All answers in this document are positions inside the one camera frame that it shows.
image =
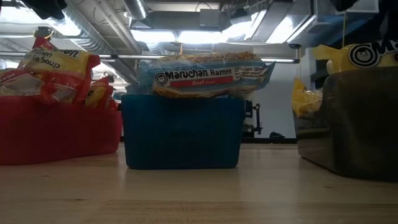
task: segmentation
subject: maruchan ramen package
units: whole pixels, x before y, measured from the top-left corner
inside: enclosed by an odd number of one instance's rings
[[[317,60],[329,60],[329,74],[373,67],[398,67],[398,40],[353,44],[334,49],[320,45],[313,49]]]
[[[46,103],[53,103],[51,94],[57,91],[52,83],[37,78],[40,75],[18,69],[0,70],[0,96],[36,96]]]
[[[112,100],[113,87],[109,85],[109,77],[95,81],[88,91],[85,105],[90,108],[109,108]]]
[[[141,62],[140,88],[171,98],[229,95],[247,98],[264,88],[275,63],[266,65],[249,52],[163,57]]]
[[[321,91],[307,90],[301,80],[294,78],[292,107],[298,118],[312,116],[319,110],[321,103]]]
[[[21,60],[18,69],[40,74],[38,79],[53,83],[57,101],[83,103],[91,83],[91,69],[100,58],[82,50],[61,50],[38,37],[33,49]]]

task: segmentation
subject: red plastic basket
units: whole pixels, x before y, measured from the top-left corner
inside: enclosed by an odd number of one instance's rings
[[[0,97],[0,164],[33,164],[115,152],[120,112],[29,96]]]

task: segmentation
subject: table surface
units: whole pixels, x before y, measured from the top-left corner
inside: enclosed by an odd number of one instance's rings
[[[0,223],[398,223],[398,184],[332,174],[296,145],[241,149],[236,169],[131,170],[122,144],[0,166]]]

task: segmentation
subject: yellow noodle package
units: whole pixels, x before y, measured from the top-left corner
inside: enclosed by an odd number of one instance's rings
[[[317,60],[329,60],[329,74],[373,67],[398,67],[398,40],[352,44],[342,49],[320,45],[313,49]]]
[[[292,107],[297,117],[304,117],[319,110],[322,103],[322,92],[308,91],[304,83],[294,78]]]

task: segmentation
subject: blue plastic basket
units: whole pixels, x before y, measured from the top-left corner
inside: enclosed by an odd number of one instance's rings
[[[238,164],[243,100],[125,95],[122,116],[126,163],[132,169]]]

